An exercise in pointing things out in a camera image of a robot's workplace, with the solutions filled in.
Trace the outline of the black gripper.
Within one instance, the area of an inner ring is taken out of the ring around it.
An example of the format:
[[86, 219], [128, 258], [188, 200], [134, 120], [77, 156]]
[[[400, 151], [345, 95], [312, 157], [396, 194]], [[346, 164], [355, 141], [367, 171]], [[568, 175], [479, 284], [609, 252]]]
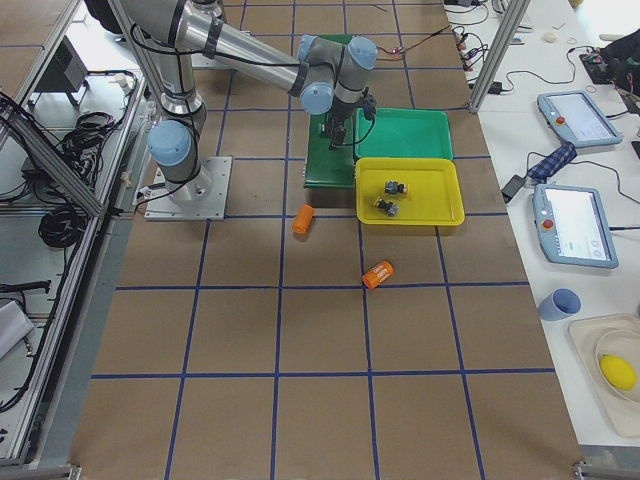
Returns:
[[375, 121], [375, 98], [361, 97], [355, 103], [345, 103], [335, 98], [329, 111], [324, 114], [324, 133], [329, 135], [329, 149], [335, 150], [344, 144], [345, 122], [357, 109], [362, 109], [366, 120]]

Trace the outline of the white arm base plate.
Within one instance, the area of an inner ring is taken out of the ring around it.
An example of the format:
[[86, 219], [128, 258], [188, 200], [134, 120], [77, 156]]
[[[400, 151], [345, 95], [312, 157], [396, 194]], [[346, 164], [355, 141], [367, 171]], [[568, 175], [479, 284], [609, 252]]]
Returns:
[[147, 187], [143, 199], [144, 217], [148, 221], [223, 220], [229, 190], [233, 159], [229, 156], [209, 157], [201, 161], [199, 174], [178, 188], [165, 183], [164, 172], [156, 168], [157, 189]]

